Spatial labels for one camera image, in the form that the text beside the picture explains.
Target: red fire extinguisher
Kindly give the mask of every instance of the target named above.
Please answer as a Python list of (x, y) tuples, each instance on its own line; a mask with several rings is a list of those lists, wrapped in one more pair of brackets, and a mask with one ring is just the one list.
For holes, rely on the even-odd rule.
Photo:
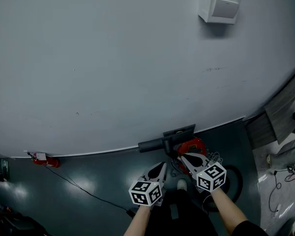
[(38, 160), (36, 153), (28, 153), (28, 155), (31, 156), (34, 164), (51, 166), (54, 168), (59, 168), (60, 166), (60, 161), (57, 158), (46, 156), (46, 160)]

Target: floor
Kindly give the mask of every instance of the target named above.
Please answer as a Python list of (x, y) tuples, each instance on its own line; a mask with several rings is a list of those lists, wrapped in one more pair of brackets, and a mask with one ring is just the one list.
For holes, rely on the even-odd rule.
[[(210, 151), (218, 151), (223, 165), (236, 166), (244, 185), (237, 201), (250, 221), (259, 225), (261, 201), (253, 153), (241, 121), (202, 132), (198, 136)], [(90, 156), (61, 158), (58, 174), (82, 188), (126, 208), (135, 208), (128, 188), (151, 165), (169, 162), (164, 151), (139, 153), (137, 149)], [(122, 235), (131, 222), (124, 210), (96, 200), (29, 159), (9, 159), (10, 181), (0, 182), (0, 203), (30, 216), (53, 236)], [(172, 191), (180, 178), (172, 177), (168, 163), (165, 188)], [(230, 194), (236, 188), (231, 178)], [(194, 197), (193, 189), (188, 192)], [(210, 218), (219, 235), (227, 235), (218, 213)]]
[(284, 178), (289, 174), (288, 172), (278, 172), (277, 182), (282, 184), (281, 189), (274, 190), (270, 205), (271, 209), (275, 210), (281, 204), (281, 209), (277, 217), (272, 218), (273, 214), (269, 210), (269, 196), (275, 187), (274, 170), (270, 169), (266, 163), (266, 156), (268, 154), (276, 154), (281, 147), (286, 143), (295, 139), (295, 134), (291, 134), (282, 144), (274, 142), (266, 146), (253, 150), (255, 162), (258, 170), (258, 177), (260, 179), (260, 195), (261, 195), (261, 227), (266, 232), (273, 236), (281, 226), (290, 218), (295, 218), (295, 181), (284, 182)]

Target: red object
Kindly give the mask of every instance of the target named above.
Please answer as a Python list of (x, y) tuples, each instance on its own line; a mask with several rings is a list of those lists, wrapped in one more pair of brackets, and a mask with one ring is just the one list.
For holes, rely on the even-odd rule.
[(36, 159), (36, 153), (32, 157), (34, 164), (40, 164), (40, 165), (46, 165), (51, 166), (54, 168), (59, 168), (60, 161), (57, 158), (46, 156), (46, 160), (37, 160)]
[[(207, 156), (206, 146), (200, 138), (194, 138), (188, 142), (182, 143), (177, 149), (179, 156), (182, 156), (185, 153), (197, 153), (204, 156)], [(186, 170), (184, 165), (179, 162), (179, 167), (187, 175), (190, 175), (189, 171)]]

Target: dark gray floor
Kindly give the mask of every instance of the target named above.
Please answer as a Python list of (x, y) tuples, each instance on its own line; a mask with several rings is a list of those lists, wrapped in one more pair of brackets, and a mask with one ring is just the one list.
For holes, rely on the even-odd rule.
[[(260, 224), (258, 175), (252, 150), (241, 121), (221, 126), (198, 135), (211, 151), (218, 151), (223, 165), (234, 165), (244, 179), (237, 205), (253, 223)], [(161, 150), (139, 153), (137, 149), (92, 156), (61, 158), (54, 169), (70, 177), (87, 191), (126, 208), (134, 207), (128, 188), (147, 167), (169, 162)], [(0, 183), (0, 203), (30, 216), (54, 236), (105, 235), (119, 236), (131, 222), (124, 210), (96, 200), (43, 166), (29, 159), (10, 159), (10, 181)], [(174, 190), (178, 179), (172, 178), (168, 163), (165, 188)], [(210, 213), (219, 235), (227, 235), (217, 213)]]

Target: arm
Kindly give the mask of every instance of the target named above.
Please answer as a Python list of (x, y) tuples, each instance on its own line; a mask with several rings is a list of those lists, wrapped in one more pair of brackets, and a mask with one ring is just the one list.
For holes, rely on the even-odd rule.
[(221, 214), (227, 232), (231, 235), (236, 226), (248, 219), (221, 188), (211, 192), (211, 195)]
[(151, 207), (140, 206), (124, 236), (144, 236)]

